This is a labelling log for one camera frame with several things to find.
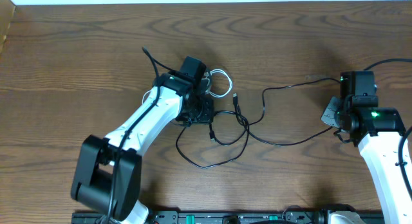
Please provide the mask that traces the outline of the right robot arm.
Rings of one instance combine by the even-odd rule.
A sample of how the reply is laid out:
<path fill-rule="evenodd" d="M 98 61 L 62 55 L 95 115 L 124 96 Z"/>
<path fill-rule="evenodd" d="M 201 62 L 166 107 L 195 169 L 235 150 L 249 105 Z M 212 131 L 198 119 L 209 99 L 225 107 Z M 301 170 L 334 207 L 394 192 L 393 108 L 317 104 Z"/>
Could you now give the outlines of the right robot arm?
<path fill-rule="evenodd" d="M 373 178 L 386 223 L 411 223 L 411 157 L 399 112 L 380 107 L 371 71 L 347 71 L 339 79 L 341 95 L 332 97 L 321 120 L 348 133 Z"/>

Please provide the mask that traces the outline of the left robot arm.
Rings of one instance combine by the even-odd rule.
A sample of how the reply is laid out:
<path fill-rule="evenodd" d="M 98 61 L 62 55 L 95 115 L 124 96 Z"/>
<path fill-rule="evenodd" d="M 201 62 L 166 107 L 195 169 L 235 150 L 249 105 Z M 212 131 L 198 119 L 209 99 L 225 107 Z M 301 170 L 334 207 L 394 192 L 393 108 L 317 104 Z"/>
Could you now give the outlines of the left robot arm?
<path fill-rule="evenodd" d="M 142 158 L 172 120 L 185 126 L 212 122 L 208 72 L 202 61 L 186 57 L 180 70 L 155 78 L 142 105 L 104 138 L 83 141 L 71 198 L 103 213 L 108 221 L 145 223 L 149 209 L 140 200 Z"/>

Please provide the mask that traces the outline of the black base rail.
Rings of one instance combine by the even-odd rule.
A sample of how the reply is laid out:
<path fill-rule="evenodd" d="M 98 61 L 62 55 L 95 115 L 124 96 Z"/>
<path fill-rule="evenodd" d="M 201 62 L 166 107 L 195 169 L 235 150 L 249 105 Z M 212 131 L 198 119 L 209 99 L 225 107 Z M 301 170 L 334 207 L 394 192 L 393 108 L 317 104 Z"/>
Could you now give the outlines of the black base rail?
<path fill-rule="evenodd" d="M 202 223 L 384 223 L 381 212 L 359 212 L 349 205 L 332 205 L 310 210 L 297 205 L 275 212 L 185 212 L 179 210 L 150 210 L 143 221 L 131 218 L 124 223 L 202 224 Z"/>

